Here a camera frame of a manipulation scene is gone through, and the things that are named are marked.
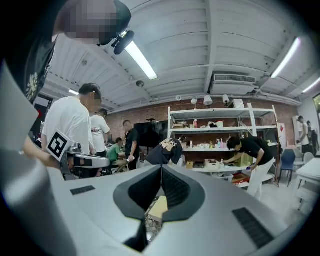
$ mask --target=white t-shirt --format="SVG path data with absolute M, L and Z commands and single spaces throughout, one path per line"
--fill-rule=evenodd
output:
M 56 129 L 72 141 L 80 143 L 83 154 L 90 154 L 89 142 L 93 145 L 91 120 L 87 108 L 79 99 L 65 97 L 52 104 L 42 130 L 47 143 L 51 141 Z
M 301 141 L 302 145 L 309 145 L 309 139 L 308 139 L 308 125 L 306 122 L 303 123 L 302 125 L 302 132 L 301 132 L 301 136 L 304 134 L 304 129 L 305 129 L 305 137 L 303 138 L 303 140 Z
M 97 129 L 98 131 L 92 132 L 93 145 L 97 152 L 105 151 L 105 138 L 104 134 L 107 134 L 110 131 L 109 126 L 106 123 L 106 120 L 99 115 L 94 115 L 91 118 L 91 128 Z

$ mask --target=black t-shirt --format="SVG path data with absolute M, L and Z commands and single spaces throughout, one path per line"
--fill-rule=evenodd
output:
M 138 159 L 140 155 L 140 149 L 139 149 L 139 132 L 136 129 L 132 129 L 128 132 L 128 134 L 125 136 L 126 142 L 125 142 L 125 155 L 128 157 L 131 153 L 131 147 L 133 142 L 136 142 L 136 148 L 133 153 L 133 156 Z
M 240 153 L 247 153 L 249 156 L 257 159 L 258 152 L 260 149 L 263 149 L 264 155 L 259 162 L 258 166 L 265 165 L 269 161 L 271 161 L 274 156 L 272 155 L 272 152 L 270 151 L 270 148 L 267 144 L 267 142 L 262 138 L 257 137 L 250 137 L 250 138 L 243 138 L 241 140 L 242 147 L 240 149 Z
M 45 84 L 54 55 L 52 42 L 57 15 L 66 0 L 55 0 L 44 7 L 42 16 L 33 22 L 25 20 L 28 29 L 19 34 L 4 58 L 17 85 L 26 98 L 33 103 Z
M 167 138 L 156 146 L 145 160 L 152 165 L 167 165 L 170 160 L 177 164 L 182 154 L 183 148 L 180 141 L 175 138 Z

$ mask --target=white wall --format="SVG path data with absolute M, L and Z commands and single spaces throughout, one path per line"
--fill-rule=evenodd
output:
M 320 129 L 319 129 L 319 119 L 315 106 L 313 97 L 316 95 L 311 95 L 302 101 L 302 105 L 298 107 L 299 116 L 303 116 L 305 122 L 310 121 L 318 131 L 318 142 L 320 145 Z

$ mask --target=blue chair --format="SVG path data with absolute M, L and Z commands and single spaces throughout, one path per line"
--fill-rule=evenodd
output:
M 289 184 L 290 184 L 291 179 L 292 179 L 292 172 L 294 170 L 295 159 L 296 159 L 296 154 L 295 154 L 293 149 L 286 149 L 283 152 L 282 157 L 281 157 L 282 165 L 281 165 L 281 168 L 280 168 L 279 182 L 280 182 L 280 179 L 281 179 L 282 170 L 290 171 L 290 178 L 289 178 L 287 187 L 289 187 Z

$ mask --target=short hair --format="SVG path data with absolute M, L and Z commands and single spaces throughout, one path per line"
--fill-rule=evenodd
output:
M 233 150 L 236 148 L 236 146 L 240 145 L 240 142 L 241 142 L 241 139 L 239 138 L 239 136 L 231 137 L 228 140 L 227 147 L 229 150 Z
M 124 126 L 125 123 L 128 123 L 128 122 L 131 124 L 131 122 L 129 120 L 124 120 L 122 125 Z
M 96 100 L 102 100 L 100 86 L 95 83 L 85 83 L 79 90 L 79 94 L 81 95 L 88 95 L 93 92 L 95 92 L 94 98 Z
M 102 114 L 102 115 L 104 115 L 104 116 L 107 116 L 107 115 L 108 115 L 108 111 L 107 111 L 106 109 L 104 109 L 104 108 L 99 109 L 98 113 L 99 113 L 99 114 Z

